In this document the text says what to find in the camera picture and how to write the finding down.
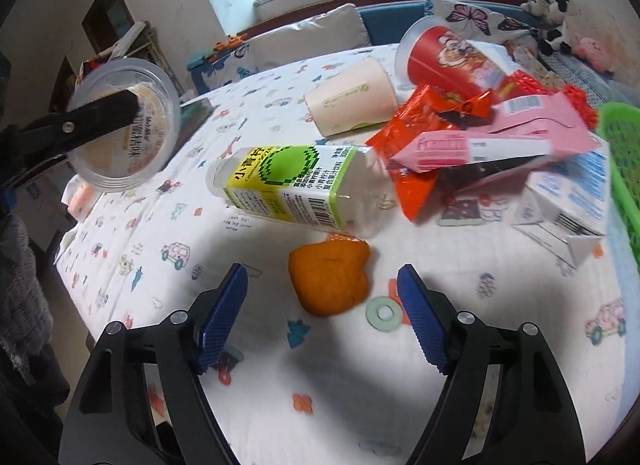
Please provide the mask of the blue white milk carton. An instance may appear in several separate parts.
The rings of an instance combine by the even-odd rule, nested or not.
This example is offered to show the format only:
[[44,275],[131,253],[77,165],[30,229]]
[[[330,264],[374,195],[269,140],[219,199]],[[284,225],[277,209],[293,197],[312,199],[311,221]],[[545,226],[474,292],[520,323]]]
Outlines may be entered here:
[[530,173],[512,226],[578,268],[606,237],[611,202],[608,143]]

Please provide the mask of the green yellow juice bottle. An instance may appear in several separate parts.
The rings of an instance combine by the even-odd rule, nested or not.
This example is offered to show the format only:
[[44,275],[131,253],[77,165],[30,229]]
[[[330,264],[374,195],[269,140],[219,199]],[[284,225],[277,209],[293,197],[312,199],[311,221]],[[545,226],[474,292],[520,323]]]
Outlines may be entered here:
[[388,191],[371,149],[349,144],[244,148],[210,164],[206,186],[245,214],[355,237],[383,228]]

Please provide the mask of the pink Franzzi snack bag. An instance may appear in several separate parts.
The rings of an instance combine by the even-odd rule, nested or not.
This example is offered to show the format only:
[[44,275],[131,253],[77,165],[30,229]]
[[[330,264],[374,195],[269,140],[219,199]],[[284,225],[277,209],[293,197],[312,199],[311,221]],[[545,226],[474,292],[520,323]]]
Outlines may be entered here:
[[563,95],[503,101],[490,124],[463,131],[469,162],[459,166],[529,158],[544,164],[594,149],[592,133]]

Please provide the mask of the orange snack wrapper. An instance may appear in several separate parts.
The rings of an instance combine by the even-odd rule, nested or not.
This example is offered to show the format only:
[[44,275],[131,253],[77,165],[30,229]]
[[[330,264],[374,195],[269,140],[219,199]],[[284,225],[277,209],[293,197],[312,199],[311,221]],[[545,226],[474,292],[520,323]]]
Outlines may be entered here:
[[491,115],[490,90],[462,100],[423,84],[367,141],[390,175],[407,219],[418,218],[439,170],[469,162],[462,128],[473,118],[486,125]]

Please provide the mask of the red snack cup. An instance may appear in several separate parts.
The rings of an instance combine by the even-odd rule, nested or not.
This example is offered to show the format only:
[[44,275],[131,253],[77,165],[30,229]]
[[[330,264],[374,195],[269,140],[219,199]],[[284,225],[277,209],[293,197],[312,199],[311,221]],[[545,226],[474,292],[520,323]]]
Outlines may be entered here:
[[402,36],[395,73],[405,83],[427,84],[462,100],[488,90],[495,102],[516,96],[515,83],[503,68],[436,17],[414,22]]

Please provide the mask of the orange peel piece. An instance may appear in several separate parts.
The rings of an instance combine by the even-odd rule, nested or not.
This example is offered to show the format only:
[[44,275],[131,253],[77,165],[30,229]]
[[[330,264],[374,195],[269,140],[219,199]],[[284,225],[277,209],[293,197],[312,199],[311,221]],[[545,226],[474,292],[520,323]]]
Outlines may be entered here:
[[369,296],[367,242],[334,239],[291,251],[288,274],[297,299],[309,315],[341,315]]

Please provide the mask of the white sofa cushion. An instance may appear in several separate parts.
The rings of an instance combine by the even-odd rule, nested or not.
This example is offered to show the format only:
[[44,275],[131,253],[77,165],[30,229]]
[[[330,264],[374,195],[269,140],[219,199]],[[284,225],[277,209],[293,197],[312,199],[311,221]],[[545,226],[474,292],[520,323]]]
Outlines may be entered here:
[[258,72],[345,50],[368,47],[371,40],[354,4],[253,37],[248,44]]

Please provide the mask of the green plastic mesh basket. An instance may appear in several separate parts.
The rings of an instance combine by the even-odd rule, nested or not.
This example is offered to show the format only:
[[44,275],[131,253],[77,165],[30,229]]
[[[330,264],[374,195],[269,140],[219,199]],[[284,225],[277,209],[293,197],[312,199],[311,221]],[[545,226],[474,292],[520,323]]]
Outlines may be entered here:
[[600,107],[598,115],[597,134],[610,146],[613,199],[639,263],[639,109],[628,103],[608,102]]

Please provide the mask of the beige paper cup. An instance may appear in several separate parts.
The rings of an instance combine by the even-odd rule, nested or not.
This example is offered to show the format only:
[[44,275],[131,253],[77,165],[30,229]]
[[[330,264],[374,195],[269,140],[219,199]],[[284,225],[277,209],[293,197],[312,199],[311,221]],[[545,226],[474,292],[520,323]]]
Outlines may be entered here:
[[371,57],[322,82],[304,100],[326,138],[385,123],[398,109],[390,77]]

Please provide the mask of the blue patterned folded blanket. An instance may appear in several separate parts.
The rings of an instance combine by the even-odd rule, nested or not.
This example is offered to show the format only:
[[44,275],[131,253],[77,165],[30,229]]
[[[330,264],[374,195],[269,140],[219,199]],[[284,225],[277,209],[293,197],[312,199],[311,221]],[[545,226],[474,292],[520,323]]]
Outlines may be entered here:
[[552,56],[539,56],[540,62],[562,80],[582,89],[593,109],[599,109],[608,102],[627,103],[638,108],[639,90],[613,80],[591,69],[588,64],[569,55],[555,52]]

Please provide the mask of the pink plush toy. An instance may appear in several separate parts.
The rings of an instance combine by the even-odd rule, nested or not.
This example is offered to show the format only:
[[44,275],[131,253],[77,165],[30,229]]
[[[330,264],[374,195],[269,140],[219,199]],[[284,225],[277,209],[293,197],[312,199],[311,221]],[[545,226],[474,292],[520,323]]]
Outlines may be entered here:
[[615,72],[611,56],[593,38],[579,37],[572,47],[572,53],[578,59],[586,61],[598,73],[613,74]]

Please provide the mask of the butterfly print pillow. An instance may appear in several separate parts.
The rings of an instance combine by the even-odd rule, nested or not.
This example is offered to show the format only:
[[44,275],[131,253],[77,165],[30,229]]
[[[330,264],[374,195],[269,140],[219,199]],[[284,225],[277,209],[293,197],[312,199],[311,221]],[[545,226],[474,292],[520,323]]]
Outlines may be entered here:
[[536,40],[531,25],[488,7],[460,0],[424,0],[424,10],[465,40],[502,46],[533,45]]

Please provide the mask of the cow plush toy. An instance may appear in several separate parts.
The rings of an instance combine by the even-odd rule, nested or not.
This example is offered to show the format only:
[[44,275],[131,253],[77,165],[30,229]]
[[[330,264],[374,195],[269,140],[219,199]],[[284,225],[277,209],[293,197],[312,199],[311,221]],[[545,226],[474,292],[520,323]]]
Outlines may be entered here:
[[552,56],[555,52],[572,53],[567,18],[576,14],[572,0],[526,0],[520,7],[542,22],[537,43],[541,55]]

